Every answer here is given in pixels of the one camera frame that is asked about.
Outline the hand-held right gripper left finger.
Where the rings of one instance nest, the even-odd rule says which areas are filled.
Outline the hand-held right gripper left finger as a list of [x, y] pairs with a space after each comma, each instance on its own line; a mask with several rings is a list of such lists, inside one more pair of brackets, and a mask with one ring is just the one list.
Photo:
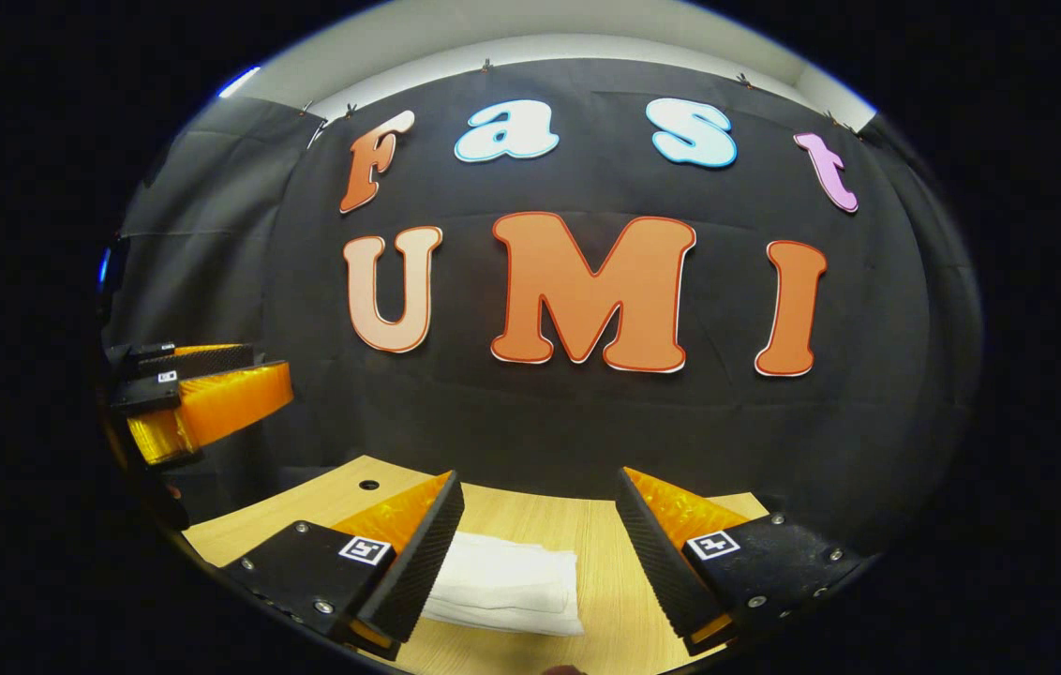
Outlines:
[[445, 472], [330, 527], [292, 521], [219, 573], [307, 631], [394, 661], [463, 512], [459, 478]]

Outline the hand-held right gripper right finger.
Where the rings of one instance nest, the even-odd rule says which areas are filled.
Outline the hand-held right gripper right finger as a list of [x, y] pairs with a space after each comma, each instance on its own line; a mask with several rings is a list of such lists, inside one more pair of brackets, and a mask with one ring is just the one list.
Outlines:
[[632, 467], [618, 472], [615, 505], [690, 656], [769, 638], [872, 565], [784, 513], [746, 517]]

